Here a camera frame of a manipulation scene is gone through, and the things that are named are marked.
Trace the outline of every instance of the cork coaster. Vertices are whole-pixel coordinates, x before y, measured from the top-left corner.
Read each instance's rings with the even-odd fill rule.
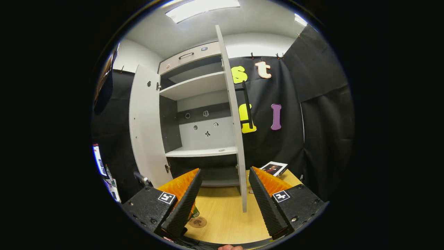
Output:
[[[206,219],[202,216],[191,218],[188,224],[192,227],[204,227],[206,225]]]

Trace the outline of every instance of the cabinet door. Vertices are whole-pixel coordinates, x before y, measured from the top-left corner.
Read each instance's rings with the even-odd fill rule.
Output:
[[[222,63],[225,72],[226,88],[228,90],[228,99],[230,103],[231,117],[233,118],[234,130],[234,144],[238,149],[238,174],[239,183],[242,195],[243,212],[247,211],[247,183],[245,173],[245,157],[244,157],[244,143],[242,141],[241,123],[239,117],[238,101],[236,100],[236,92],[234,91],[233,75],[231,74],[230,62],[228,61],[228,54],[226,52],[225,43],[222,38],[221,29],[216,25],[216,32],[219,39],[219,47],[221,49]]]
[[[130,136],[139,172],[155,188],[173,179],[166,171],[168,164],[160,130],[160,75],[139,65],[134,75],[130,96]]]

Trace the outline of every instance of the orange letter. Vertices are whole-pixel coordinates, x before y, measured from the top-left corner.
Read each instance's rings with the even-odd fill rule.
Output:
[[[270,68],[270,65],[267,65],[265,62],[255,63],[258,67],[258,73],[262,78],[271,78],[271,74],[267,73],[267,69]]]

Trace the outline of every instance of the white cabinet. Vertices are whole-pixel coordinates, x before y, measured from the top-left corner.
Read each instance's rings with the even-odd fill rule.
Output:
[[[158,74],[138,66],[130,97],[131,143],[140,173],[154,187],[200,166],[202,186],[238,185],[246,212],[238,105],[219,26],[216,33],[217,42],[161,62]]]

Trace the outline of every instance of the ceiling light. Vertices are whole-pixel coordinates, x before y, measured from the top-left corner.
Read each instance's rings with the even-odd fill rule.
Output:
[[[305,22],[304,19],[302,19],[302,17],[300,17],[298,14],[294,14],[294,20],[304,26],[307,26],[307,22]]]
[[[238,0],[194,0],[182,4],[167,13],[175,23],[179,23],[187,18],[204,13],[210,10],[240,7]]]

